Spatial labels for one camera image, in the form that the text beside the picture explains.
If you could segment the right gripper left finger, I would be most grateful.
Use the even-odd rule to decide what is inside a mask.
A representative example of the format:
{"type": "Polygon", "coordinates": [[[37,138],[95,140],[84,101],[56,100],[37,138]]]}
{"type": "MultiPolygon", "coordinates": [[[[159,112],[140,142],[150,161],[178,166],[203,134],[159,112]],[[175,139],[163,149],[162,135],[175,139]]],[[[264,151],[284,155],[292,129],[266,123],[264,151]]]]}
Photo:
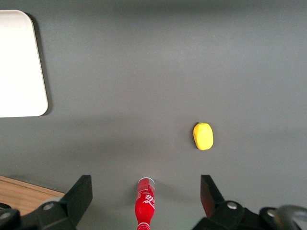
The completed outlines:
{"type": "Polygon", "coordinates": [[[92,178],[82,175],[59,201],[45,202],[21,217],[21,229],[75,230],[92,199],[92,178]]]}

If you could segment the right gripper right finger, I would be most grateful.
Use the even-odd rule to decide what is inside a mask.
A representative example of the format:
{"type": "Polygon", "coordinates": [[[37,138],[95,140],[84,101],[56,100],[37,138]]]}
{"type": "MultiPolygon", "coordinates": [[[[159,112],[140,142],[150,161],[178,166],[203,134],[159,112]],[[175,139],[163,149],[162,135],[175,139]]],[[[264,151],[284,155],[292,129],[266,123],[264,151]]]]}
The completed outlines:
{"type": "Polygon", "coordinates": [[[210,175],[201,176],[201,204],[206,214],[195,230],[259,230],[259,216],[238,202],[225,200],[210,175]]]}

